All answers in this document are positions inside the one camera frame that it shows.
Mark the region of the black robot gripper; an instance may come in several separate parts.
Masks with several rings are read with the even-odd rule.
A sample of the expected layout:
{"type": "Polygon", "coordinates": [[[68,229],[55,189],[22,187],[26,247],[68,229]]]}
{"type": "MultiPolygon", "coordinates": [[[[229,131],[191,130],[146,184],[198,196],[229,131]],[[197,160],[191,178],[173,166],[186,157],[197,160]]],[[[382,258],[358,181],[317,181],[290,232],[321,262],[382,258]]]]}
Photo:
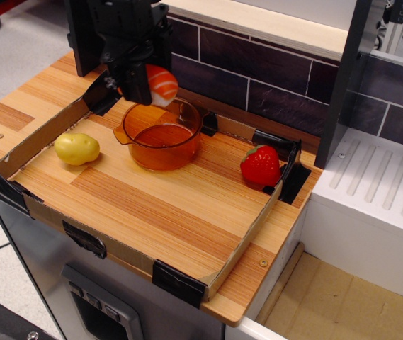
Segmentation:
{"type": "Polygon", "coordinates": [[[108,70],[106,87],[128,101],[150,105],[146,64],[172,70],[169,6],[160,1],[91,1],[90,12],[104,41],[100,61],[108,70]]]}

